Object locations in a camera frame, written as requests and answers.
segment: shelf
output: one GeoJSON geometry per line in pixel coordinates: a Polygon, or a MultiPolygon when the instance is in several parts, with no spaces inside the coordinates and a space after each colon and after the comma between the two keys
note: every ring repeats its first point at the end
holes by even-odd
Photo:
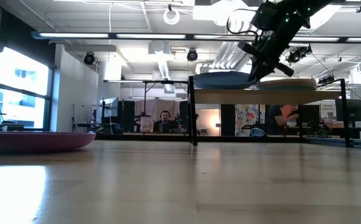
{"type": "Polygon", "coordinates": [[[194,90],[195,103],[246,105],[304,105],[334,100],[340,91],[194,90]]]}

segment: window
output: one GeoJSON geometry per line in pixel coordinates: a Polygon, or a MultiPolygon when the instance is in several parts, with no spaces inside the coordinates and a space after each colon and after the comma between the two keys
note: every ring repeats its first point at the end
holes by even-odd
{"type": "Polygon", "coordinates": [[[0,84],[46,95],[49,68],[9,48],[0,53],[0,84]]]}
{"type": "Polygon", "coordinates": [[[13,121],[25,128],[43,128],[44,114],[45,99],[0,88],[0,123],[13,121]]]}

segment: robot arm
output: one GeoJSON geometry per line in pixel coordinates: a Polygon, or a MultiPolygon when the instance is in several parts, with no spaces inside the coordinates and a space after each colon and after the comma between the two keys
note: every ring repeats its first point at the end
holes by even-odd
{"type": "Polygon", "coordinates": [[[249,81],[259,81],[277,68],[288,76],[294,70],[279,63],[279,57],[302,26],[310,28],[309,18],[333,0],[284,0],[277,4],[266,1],[255,13],[252,24],[271,35],[258,39],[253,45],[240,42],[238,47],[252,55],[249,81]]]}

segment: white ceiling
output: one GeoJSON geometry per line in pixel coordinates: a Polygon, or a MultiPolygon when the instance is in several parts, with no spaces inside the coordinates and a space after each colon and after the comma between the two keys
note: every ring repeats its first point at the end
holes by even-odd
{"type": "MultiPolygon", "coordinates": [[[[14,14],[30,26],[41,31],[58,32],[108,32],[109,6],[106,4],[84,4],[82,2],[57,2],[53,0],[0,0],[0,5],[14,14]]],[[[136,9],[141,9],[140,5],[127,5],[136,9]]],[[[164,9],[166,6],[146,5],[146,9],[164,9]]],[[[182,7],[184,10],[191,10],[192,7],[182,7]]],[[[361,35],[361,13],[357,14],[353,10],[356,7],[343,8],[337,12],[331,20],[318,28],[314,35],[361,35]]],[[[148,29],[148,23],[144,18],[143,11],[126,9],[114,5],[111,9],[111,31],[112,32],[156,32],[156,33],[203,33],[219,34],[225,32],[225,27],[217,26],[212,21],[195,21],[191,15],[180,15],[180,21],[176,25],[166,24],[162,18],[164,11],[148,11],[147,17],[151,25],[148,29]]],[[[157,69],[154,62],[134,61],[133,56],[129,54],[129,49],[139,49],[141,54],[147,54],[149,41],[132,40],[80,40],[73,42],[73,48],[77,54],[82,52],[82,46],[88,44],[115,45],[129,61],[128,65],[133,68],[134,73],[151,73],[152,69],[157,69]]],[[[187,48],[196,48],[199,53],[199,59],[213,60],[215,54],[219,51],[221,42],[187,42],[170,41],[171,46],[181,46],[187,48]]],[[[361,44],[312,44],[314,54],[327,68],[335,67],[338,76],[347,76],[348,68],[355,65],[346,63],[351,60],[358,62],[361,60],[361,44]],[[338,62],[338,55],[344,55],[342,62],[338,62]]],[[[170,70],[191,70],[194,71],[196,62],[185,61],[186,53],[177,51],[176,60],[170,61],[170,70]]],[[[294,65],[295,74],[300,77],[310,77],[321,73],[325,68],[318,63],[315,58],[305,58],[300,64],[294,65]]]]}

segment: wooden floor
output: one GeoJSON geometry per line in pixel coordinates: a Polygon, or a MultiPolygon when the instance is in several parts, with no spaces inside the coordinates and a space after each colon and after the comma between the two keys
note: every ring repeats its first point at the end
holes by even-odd
{"type": "Polygon", "coordinates": [[[0,223],[361,223],[361,149],[95,141],[0,155],[0,223]]]}

